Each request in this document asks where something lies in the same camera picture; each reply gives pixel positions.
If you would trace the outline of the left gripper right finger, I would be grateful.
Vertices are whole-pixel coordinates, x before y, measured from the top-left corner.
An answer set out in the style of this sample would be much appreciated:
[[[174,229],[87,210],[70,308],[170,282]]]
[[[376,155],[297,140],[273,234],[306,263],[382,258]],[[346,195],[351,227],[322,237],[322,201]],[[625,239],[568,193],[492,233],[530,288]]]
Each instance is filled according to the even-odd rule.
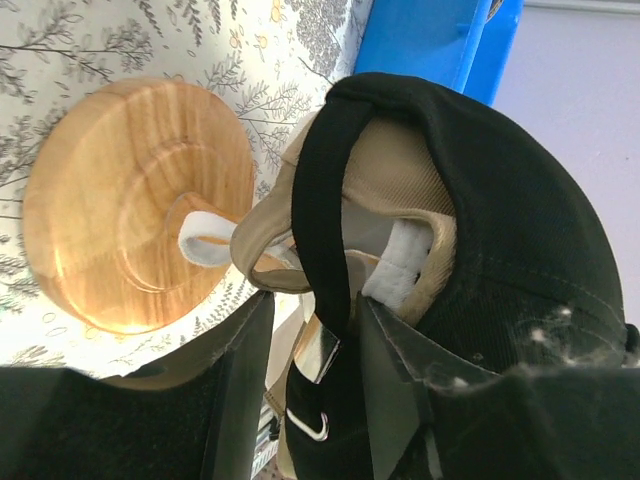
[[[378,479],[635,479],[635,368],[475,366],[359,298]]]

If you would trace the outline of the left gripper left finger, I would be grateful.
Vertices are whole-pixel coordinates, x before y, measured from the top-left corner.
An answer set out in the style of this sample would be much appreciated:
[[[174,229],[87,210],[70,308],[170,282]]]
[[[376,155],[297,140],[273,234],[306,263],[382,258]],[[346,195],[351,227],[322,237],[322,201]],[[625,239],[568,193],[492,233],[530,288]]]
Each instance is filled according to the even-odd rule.
[[[247,479],[258,433],[274,297],[132,374],[1,372],[5,479]]]

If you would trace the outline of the black cap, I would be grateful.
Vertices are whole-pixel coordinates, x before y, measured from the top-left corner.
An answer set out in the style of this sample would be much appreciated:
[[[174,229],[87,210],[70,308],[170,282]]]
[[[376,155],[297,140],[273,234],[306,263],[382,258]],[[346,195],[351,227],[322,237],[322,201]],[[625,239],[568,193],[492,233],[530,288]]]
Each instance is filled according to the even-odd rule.
[[[454,208],[453,269],[416,326],[349,287],[342,182],[375,118],[420,131]],[[300,479],[378,479],[356,312],[362,297],[497,375],[518,366],[639,372],[639,333],[624,319],[616,261],[589,200],[525,130],[464,95],[382,73],[338,81],[303,142],[290,212],[321,343],[287,379],[293,418],[282,430]]]

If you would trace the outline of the tan baseball cap with logo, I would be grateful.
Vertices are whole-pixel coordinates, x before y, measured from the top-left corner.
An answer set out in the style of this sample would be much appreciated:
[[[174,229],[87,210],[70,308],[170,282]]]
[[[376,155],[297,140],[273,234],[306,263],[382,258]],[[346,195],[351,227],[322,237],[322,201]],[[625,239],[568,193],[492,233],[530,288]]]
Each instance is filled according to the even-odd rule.
[[[280,420],[293,418],[285,400],[291,366],[303,364],[303,353],[319,324],[310,313],[311,296],[293,251],[290,231],[291,189],[303,142],[312,124],[305,116],[289,135],[282,167],[270,193],[240,222],[230,243],[234,264],[257,287],[292,296],[299,306],[278,310],[266,375],[266,400]],[[344,248],[351,237],[347,218],[363,213],[391,221],[404,219],[431,227],[434,242],[406,303],[392,310],[416,326],[449,279],[456,247],[452,201],[437,173],[420,131],[386,118],[375,118],[353,146],[342,182]]]

